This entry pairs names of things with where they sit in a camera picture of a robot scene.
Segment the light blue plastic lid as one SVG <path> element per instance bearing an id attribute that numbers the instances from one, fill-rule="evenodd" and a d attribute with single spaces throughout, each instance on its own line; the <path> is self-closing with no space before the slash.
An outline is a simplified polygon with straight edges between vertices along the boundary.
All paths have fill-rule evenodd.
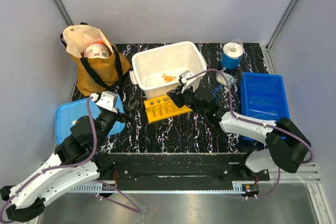
<path id="1" fill-rule="evenodd" d="M 123 113 L 123 105 L 119 95 L 117 95 L 116 108 Z M 100 113 L 99 107 L 90 101 L 90 110 L 93 119 L 96 119 Z M 76 121 L 82 117 L 88 116 L 87 98 L 63 104 L 58 107 L 55 114 L 55 139 L 56 144 L 60 145 L 66 137 L 71 134 L 70 128 Z M 121 133 L 125 128 L 125 123 L 115 122 L 108 136 Z"/>

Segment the blue safety glasses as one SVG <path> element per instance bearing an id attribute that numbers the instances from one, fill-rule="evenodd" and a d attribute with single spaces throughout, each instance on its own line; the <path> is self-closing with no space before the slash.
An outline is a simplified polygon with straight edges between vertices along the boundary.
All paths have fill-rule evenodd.
<path id="1" fill-rule="evenodd" d="M 220 84 L 217 88 L 215 88 L 214 90 L 212 90 L 212 95 L 214 96 L 215 100 L 218 101 L 218 99 L 220 98 L 220 92 L 222 89 L 223 85 Z"/>

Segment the yellow knotted rubber band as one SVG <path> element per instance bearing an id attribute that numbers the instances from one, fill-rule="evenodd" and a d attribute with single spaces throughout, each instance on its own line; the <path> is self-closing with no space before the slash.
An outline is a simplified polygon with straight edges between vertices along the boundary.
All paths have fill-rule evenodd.
<path id="1" fill-rule="evenodd" d="M 162 74 L 162 78 L 164 79 L 165 82 L 172 82 L 173 80 L 176 79 L 175 76 L 167 76 L 165 73 Z"/>

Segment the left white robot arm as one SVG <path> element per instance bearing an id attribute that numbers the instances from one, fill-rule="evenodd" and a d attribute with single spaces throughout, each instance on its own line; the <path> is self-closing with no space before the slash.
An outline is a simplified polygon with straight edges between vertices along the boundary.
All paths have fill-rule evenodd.
<path id="1" fill-rule="evenodd" d="M 71 134 L 39 169 L 18 185 L 1 188 L 5 201 L 1 214 L 7 215 L 1 223 L 33 220 L 54 200 L 83 183 L 117 180 L 118 171 L 109 155 L 100 151 L 100 145 L 115 122 L 133 120 L 137 105 L 125 106 L 122 113 L 101 109 L 96 119 L 91 114 L 80 117 Z"/>

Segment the clear plastic wrapper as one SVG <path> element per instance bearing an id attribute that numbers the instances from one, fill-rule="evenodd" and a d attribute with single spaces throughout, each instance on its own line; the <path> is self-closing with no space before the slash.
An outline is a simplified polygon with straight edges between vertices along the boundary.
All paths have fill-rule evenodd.
<path id="1" fill-rule="evenodd" d="M 225 72 L 217 72 L 216 73 L 216 81 L 221 84 L 221 85 L 224 85 L 224 86 L 228 86 L 228 84 L 231 86 L 231 85 L 234 85 L 236 82 L 237 82 L 237 79 L 233 76 L 231 76 L 230 74 L 228 73 L 225 73 Z"/>

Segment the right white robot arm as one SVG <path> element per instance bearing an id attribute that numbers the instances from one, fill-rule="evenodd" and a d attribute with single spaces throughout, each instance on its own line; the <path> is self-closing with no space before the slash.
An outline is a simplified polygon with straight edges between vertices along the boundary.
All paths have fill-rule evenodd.
<path id="1" fill-rule="evenodd" d="M 272 121 L 244 116 L 217 105 L 213 97 L 198 97 L 192 88 L 184 86 L 168 91 L 167 96 L 178 108 L 186 106 L 201 115 L 208 127 L 246 136 L 266 146 L 262 151 L 251 152 L 239 166 L 239 175 L 245 180 L 272 168 L 294 174 L 310 151 L 310 142 L 288 118 Z"/>

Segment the clear test tube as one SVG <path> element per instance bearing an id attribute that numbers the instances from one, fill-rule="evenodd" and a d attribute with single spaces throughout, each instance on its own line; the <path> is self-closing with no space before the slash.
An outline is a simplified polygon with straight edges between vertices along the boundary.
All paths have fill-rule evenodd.
<path id="1" fill-rule="evenodd" d="M 277 107 L 269 104 L 249 103 L 247 111 L 249 114 L 278 115 Z"/>

